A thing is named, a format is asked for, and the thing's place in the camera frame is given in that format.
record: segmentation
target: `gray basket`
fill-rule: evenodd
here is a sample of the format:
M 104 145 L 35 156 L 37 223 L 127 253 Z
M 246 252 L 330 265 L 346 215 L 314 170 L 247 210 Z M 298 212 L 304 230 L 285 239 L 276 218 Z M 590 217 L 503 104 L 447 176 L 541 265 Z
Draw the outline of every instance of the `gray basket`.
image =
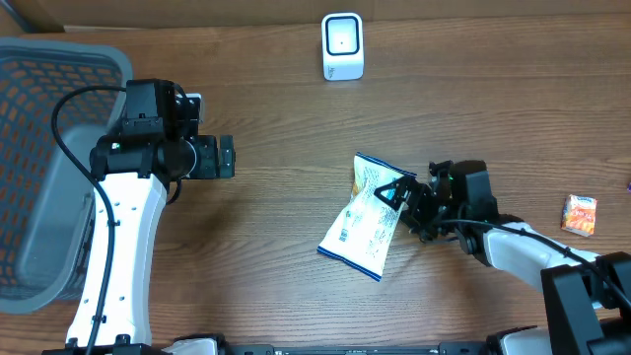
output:
M 56 146 L 50 114 L 70 91 L 124 85 L 131 75 L 127 57 L 112 47 L 0 38 L 0 312 L 81 297 L 94 197 Z M 60 133 L 86 167 L 123 104 L 124 94 L 86 93 L 60 112 Z

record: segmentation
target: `wire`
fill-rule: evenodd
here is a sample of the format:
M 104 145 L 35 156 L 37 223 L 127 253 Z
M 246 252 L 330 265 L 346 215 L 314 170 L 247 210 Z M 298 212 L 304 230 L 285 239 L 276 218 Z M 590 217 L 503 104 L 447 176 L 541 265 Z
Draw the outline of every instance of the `wire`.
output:
M 90 338 L 88 339 L 88 346 L 86 347 L 86 355 L 90 355 L 92 353 L 92 350 L 95 346 L 95 342 L 97 341 L 97 334 L 99 333 L 99 326 L 101 326 L 101 321 L 103 318 L 103 310 L 105 307 L 105 296 L 107 294 L 107 286 L 109 284 L 109 276 L 111 274 L 111 264 L 113 260 L 113 254 L 114 254 L 114 227 L 116 225 L 116 222 L 114 222 L 114 211 L 113 211 L 113 208 L 111 207 L 111 202 L 109 202 L 109 199 L 107 198 L 107 194 L 105 193 L 105 191 L 103 190 L 99 182 L 96 181 L 92 177 L 88 169 L 86 169 L 86 167 L 84 167 L 83 164 L 81 164 L 81 162 L 77 159 L 77 157 L 75 157 L 74 154 L 72 154 L 70 149 L 68 149 L 66 144 L 61 139 L 61 136 L 59 135 L 59 129 L 57 128 L 57 119 L 58 119 L 59 111 L 61 110 L 63 105 L 66 102 L 68 102 L 70 99 L 78 95 L 81 95 L 83 93 L 96 91 L 96 90 L 120 91 L 120 92 L 126 91 L 125 88 L 112 86 L 112 85 L 93 85 L 93 86 L 81 88 L 79 90 L 75 90 L 73 92 L 66 94 L 66 96 L 64 96 L 63 98 L 61 98 L 61 100 L 59 100 L 57 105 L 55 105 L 55 108 L 53 109 L 52 115 L 50 117 L 50 128 L 52 129 L 52 136 L 55 138 L 55 142 L 57 142 L 57 145 L 59 146 L 59 148 L 61 148 L 61 151 L 66 155 L 66 157 L 68 157 L 68 159 L 70 159 L 72 164 L 74 164 L 75 167 L 77 167 L 77 169 L 81 172 L 81 174 L 84 177 L 86 177 L 86 179 L 92 184 L 95 190 L 99 193 L 99 196 L 101 197 L 105 205 L 105 211 L 107 212 L 108 236 L 107 236 L 107 256 L 105 258 L 105 270 L 103 272 L 103 281 L 101 282 L 101 291 L 99 292 L 99 300 L 97 302 L 97 311 L 95 313 L 95 317 L 92 322 L 92 330 L 90 331 Z
M 181 193 L 181 178 L 178 178 L 175 182 L 177 183 L 177 187 L 175 188 L 174 195 L 171 196 L 171 199 L 169 201 L 167 201 L 168 205 L 176 202 L 179 194 Z
M 469 225 L 469 226 L 495 228 L 495 229 L 499 229 L 499 230 L 502 230 L 502 231 L 514 233 L 516 235 L 520 235 L 520 236 L 524 236 L 524 237 L 530 237 L 530 238 L 532 238 L 532 239 L 534 239 L 534 240 L 536 240 L 536 241 L 538 241 L 538 242 L 540 242 L 540 243 L 542 243 L 542 244 L 544 244 L 546 246 L 551 247 L 552 249 L 555 249 L 555 250 L 559 251 L 560 253 L 562 253 L 566 257 L 570 257 L 570 258 L 580 262 L 582 265 L 584 265 L 585 267 L 587 267 L 588 269 L 593 271 L 594 274 L 596 276 L 598 276 L 598 278 L 600 278 L 602 280 L 602 282 L 604 282 L 609 287 L 611 292 L 613 292 L 613 296 L 620 303 L 620 308 L 625 309 L 627 312 L 631 312 L 631 301 L 629 301 L 629 299 L 624 294 L 624 292 L 622 292 L 622 290 L 620 290 L 620 288 L 616 284 L 614 284 L 613 281 L 611 281 L 611 278 L 609 278 L 609 276 L 607 276 L 604 272 L 602 272 L 602 270 L 600 270 L 600 268 L 595 266 L 593 263 L 591 263 L 591 262 L 585 260 L 583 257 L 578 256 L 575 253 L 573 253 L 572 249 L 570 247 L 562 247 L 562 246 L 558 245 L 556 242 L 552 241 L 551 239 L 548 239 L 548 238 L 546 238 L 544 236 L 541 236 L 539 234 L 527 232 L 524 229 L 518 230 L 518 229 L 515 229 L 515 228 L 505 227 L 505 226 L 502 226 L 502 225 L 496 225 L 496 224 L 488 223 L 488 222 L 465 220 L 465 219 L 452 219 L 452 220 L 441 221 L 440 223 L 441 224 L 466 224 L 466 225 Z

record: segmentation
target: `wooden table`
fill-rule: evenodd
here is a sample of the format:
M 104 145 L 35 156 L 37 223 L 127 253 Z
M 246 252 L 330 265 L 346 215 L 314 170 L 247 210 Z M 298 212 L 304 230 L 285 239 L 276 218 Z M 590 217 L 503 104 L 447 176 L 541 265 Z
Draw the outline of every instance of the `wooden table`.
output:
M 355 152 L 425 175 L 483 159 L 500 209 L 580 249 L 631 249 L 631 16 L 365 25 L 360 81 L 322 78 L 319 25 L 36 35 L 113 45 L 136 78 L 201 93 L 203 134 L 233 134 L 232 180 L 188 181 L 154 252 L 154 343 L 413 345 L 545 325 L 542 297 L 457 245 L 396 231 L 381 283 L 316 253 L 348 202 Z M 559 229 L 569 193 L 596 234 Z M 77 304 L 0 316 L 0 353 L 63 344 Z M 612 316 L 615 313 L 599 313 Z

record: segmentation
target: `wood grain surface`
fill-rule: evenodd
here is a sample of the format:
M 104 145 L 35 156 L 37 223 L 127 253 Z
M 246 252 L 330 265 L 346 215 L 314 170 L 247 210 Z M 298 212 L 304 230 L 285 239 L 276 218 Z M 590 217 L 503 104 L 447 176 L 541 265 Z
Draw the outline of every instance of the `wood grain surface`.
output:
M 137 78 L 201 93 L 203 134 L 235 136 L 237 176 L 187 181 L 158 228 L 155 343 L 413 345 L 545 325 L 542 297 L 458 245 L 397 229 L 381 283 L 316 253 L 348 202 L 355 152 L 425 175 L 483 159 L 500 209 L 562 243 L 631 250 L 631 16 L 366 24 L 360 81 L 322 78 L 319 25 L 39 35 L 113 45 Z M 598 199 L 596 234 L 559 229 Z M 76 303 L 0 316 L 0 353 L 59 347 Z M 599 313 L 602 317 L 615 315 Z

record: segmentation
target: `wall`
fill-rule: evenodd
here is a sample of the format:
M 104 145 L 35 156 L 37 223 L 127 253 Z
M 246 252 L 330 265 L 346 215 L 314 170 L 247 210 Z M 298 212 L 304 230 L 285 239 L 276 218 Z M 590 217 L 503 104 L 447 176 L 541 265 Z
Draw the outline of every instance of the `wall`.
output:
M 47 30 L 62 26 L 177 28 L 317 23 L 354 11 L 365 21 L 631 12 L 626 0 L 29 0 L 18 10 Z

